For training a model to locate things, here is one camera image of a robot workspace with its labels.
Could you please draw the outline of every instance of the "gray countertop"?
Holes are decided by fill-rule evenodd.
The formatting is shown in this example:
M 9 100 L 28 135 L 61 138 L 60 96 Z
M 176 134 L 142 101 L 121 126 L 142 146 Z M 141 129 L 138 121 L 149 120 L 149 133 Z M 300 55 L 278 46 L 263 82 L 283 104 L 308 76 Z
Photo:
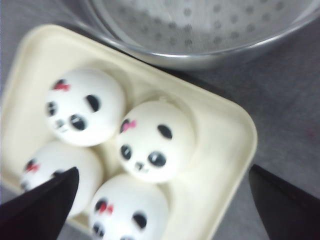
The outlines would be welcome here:
M 53 0 L 1 1 L 1 83 L 26 32 L 70 19 Z M 246 109 L 259 137 L 253 162 L 320 198 L 320 20 L 250 63 L 170 73 Z M 2 191 L 3 200 L 12 197 Z M 59 239 L 90 238 L 66 226 Z M 214 239 L 268 239 L 247 175 Z

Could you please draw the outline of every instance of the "tray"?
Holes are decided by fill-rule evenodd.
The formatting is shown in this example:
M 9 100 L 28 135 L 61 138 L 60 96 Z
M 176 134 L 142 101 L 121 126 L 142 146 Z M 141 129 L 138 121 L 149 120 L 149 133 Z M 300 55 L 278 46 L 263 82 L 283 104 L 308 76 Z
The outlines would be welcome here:
M 160 185 L 170 209 L 164 240 L 209 240 L 244 176 L 257 147 L 255 125 L 237 104 L 56 25 L 33 29 L 17 51 L 2 101 L 1 178 L 20 192 L 26 160 L 54 136 L 47 127 L 47 89 L 64 72 L 94 67 L 112 75 L 127 96 L 127 111 L 146 100 L 166 98 L 188 114 L 196 151 L 186 170 Z M 115 140 L 93 147 L 104 179 L 122 172 Z M 86 231 L 87 212 L 69 220 Z

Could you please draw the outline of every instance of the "metal colander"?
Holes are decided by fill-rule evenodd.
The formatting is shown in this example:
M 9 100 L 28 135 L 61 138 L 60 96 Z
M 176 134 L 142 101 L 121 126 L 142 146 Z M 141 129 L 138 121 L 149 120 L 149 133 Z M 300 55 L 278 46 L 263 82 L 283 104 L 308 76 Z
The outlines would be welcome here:
M 175 56 L 190 60 L 195 55 L 221 55 L 265 41 L 295 25 L 304 25 L 309 16 L 320 12 L 320 0 L 81 2 L 96 27 L 109 34 L 106 42 L 153 64 L 157 61 L 150 60 L 150 55 L 166 55 L 170 64 L 158 63 L 164 67 L 175 65 Z

